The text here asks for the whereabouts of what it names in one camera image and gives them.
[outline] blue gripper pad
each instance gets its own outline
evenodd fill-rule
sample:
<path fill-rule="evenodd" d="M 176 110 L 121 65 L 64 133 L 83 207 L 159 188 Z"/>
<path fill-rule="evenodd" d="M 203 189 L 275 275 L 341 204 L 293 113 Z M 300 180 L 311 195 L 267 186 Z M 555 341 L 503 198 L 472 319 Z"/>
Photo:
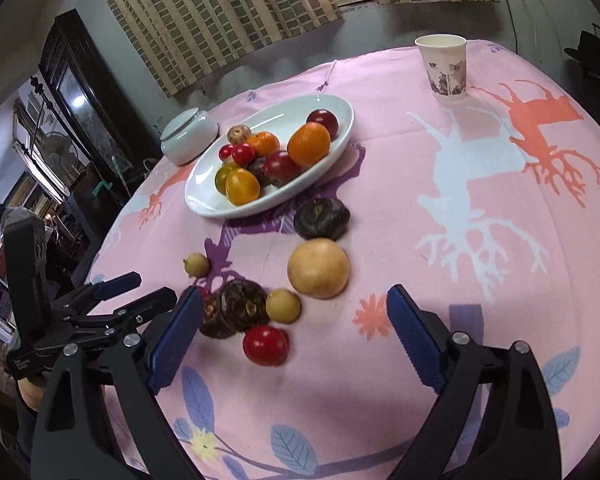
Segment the blue gripper pad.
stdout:
<path fill-rule="evenodd" d="M 446 377 L 442 373 L 442 352 L 400 288 L 394 285 L 387 293 L 389 321 L 422 384 L 431 386 L 439 394 L 446 385 Z"/>
<path fill-rule="evenodd" d="M 110 300 L 124 292 L 137 288 L 140 286 L 140 283 L 142 283 L 140 274 L 137 272 L 128 272 L 108 282 L 99 283 L 98 288 L 93 293 L 93 297 L 100 301 Z"/>
<path fill-rule="evenodd" d="M 149 357 L 146 386 L 156 396 L 173 381 L 189 345 L 202 323 L 205 300 L 192 286 L 174 308 L 173 317 Z"/>

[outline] white ceramic jar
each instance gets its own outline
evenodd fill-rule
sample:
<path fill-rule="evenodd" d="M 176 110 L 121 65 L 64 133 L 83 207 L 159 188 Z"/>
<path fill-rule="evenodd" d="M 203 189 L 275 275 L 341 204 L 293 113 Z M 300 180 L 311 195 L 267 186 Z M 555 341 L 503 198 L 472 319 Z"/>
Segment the white ceramic jar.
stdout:
<path fill-rule="evenodd" d="M 218 136 L 218 123 L 198 108 L 175 116 L 164 127 L 160 149 L 173 164 L 187 164 L 204 152 Z"/>

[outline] jar lid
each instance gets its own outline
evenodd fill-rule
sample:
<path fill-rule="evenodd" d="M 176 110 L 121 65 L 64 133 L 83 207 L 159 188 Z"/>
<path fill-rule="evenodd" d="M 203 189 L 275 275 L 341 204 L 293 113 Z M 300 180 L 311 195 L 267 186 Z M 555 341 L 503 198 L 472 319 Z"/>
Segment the jar lid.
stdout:
<path fill-rule="evenodd" d="M 181 114 L 176 115 L 169 121 L 169 124 L 164 127 L 160 140 L 171 139 L 171 137 L 180 133 L 184 127 L 196 117 L 199 111 L 199 108 L 190 108 L 189 110 L 184 110 Z"/>

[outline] pink tablecloth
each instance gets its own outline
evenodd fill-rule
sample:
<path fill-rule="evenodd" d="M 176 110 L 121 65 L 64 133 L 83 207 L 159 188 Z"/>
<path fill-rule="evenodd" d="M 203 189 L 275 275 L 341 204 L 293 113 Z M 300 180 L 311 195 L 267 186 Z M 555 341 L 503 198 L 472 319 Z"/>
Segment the pink tablecloth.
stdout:
<path fill-rule="evenodd" d="M 388 475 L 435 398 L 386 318 L 395 283 L 479 342 L 531 344 L 556 409 L 565 474 L 598 436 L 600 129 L 496 44 L 469 43 L 472 89 L 458 104 L 435 100 L 421 63 L 414 48 L 339 60 L 211 111 L 225 132 L 269 105 L 324 92 L 348 99 L 356 121 L 353 144 L 317 186 L 351 209 L 338 242 L 352 265 L 346 291 L 332 301 L 302 298 L 285 365 L 251 364 L 241 335 L 196 335 L 158 396 L 210 478 Z M 143 281 L 99 312 L 164 285 L 180 293 L 192 283 L 182 265 L 192 251 L 211 260 L 213 290 L 237 276 L 289 287 L 297 203 L 244 222 L 206 220 L 184 203 L 189 171 L 162 160 L 116 220 L 91 279 L 136 270 Z M 485 396 L 452 464 L 466 457 Z M 142 468 L 112 391 L 107 397 L 123 452 Z"/>

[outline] ceiling light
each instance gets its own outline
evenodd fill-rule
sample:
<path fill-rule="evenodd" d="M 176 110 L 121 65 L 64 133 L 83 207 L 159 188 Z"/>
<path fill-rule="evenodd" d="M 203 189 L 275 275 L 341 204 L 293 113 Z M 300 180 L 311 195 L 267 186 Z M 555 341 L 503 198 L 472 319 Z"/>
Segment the ceiling light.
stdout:
<path fill-rule="evenodd" d="M 78 97 L 75 98 L 71 103 L 71 106 L 73 108 L 80 108 L 86 101 L 87 98 L 84 95 L 78 95 Z"/>

